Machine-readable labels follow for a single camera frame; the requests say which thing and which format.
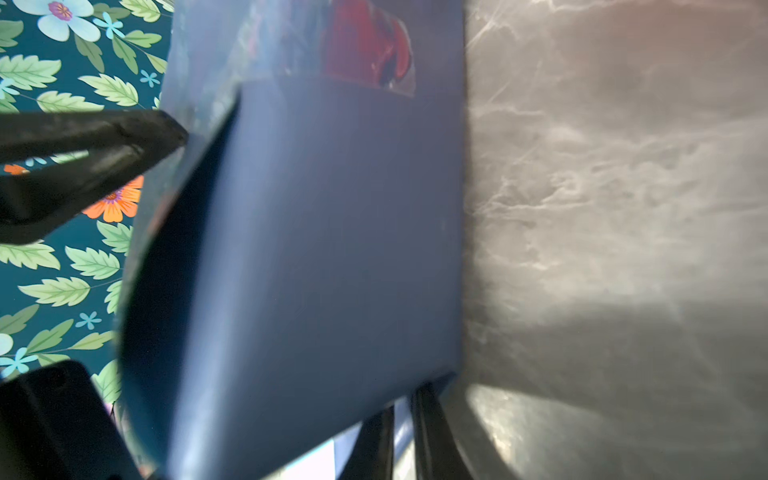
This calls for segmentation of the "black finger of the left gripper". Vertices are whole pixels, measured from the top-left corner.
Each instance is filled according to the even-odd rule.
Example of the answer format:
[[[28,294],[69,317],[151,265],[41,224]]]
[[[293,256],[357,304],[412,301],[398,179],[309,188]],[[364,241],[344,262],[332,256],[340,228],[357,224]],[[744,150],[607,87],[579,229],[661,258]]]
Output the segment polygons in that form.
[[[1,162],[85,157],[1,179],[1,240],[39,240],[183,147],[187,131],[161,110],[13,113],[1,117]]]

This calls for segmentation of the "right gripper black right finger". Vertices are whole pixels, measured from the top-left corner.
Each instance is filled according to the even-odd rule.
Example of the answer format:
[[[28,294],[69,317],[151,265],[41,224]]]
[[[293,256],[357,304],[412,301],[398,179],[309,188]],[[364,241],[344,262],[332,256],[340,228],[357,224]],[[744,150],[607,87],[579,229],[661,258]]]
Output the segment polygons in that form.
[[[472,480],[432,384],[410,398],[418,480]]]

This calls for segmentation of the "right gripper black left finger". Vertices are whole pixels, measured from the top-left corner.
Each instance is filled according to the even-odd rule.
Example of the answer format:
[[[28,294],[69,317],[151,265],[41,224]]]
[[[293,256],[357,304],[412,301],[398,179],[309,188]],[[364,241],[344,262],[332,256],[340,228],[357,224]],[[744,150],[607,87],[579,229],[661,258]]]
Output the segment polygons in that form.
[[[362,423],[340,480],[391,480],[394,469],[395,409],[390,406]]]

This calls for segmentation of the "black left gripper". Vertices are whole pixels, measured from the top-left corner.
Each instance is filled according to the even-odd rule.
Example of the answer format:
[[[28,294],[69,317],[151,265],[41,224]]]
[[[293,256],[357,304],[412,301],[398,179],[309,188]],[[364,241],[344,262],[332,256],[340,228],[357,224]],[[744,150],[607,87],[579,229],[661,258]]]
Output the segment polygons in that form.
[[[67,360],[1,383],[3,479],[140,479],[85,367]]]

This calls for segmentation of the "light blue wrapping paper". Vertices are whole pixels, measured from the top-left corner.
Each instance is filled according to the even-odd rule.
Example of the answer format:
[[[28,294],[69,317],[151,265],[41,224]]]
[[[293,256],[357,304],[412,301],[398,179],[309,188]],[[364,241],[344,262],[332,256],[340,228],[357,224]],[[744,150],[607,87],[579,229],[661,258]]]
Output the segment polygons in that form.
[[[122,287],[122,398],[164,479],[260,479],[411,395],[462,351],[463,5],[401,19],[416,93],[327,76],[332,1],[181,1]],[[358,433],[345,438],[339,476]]]

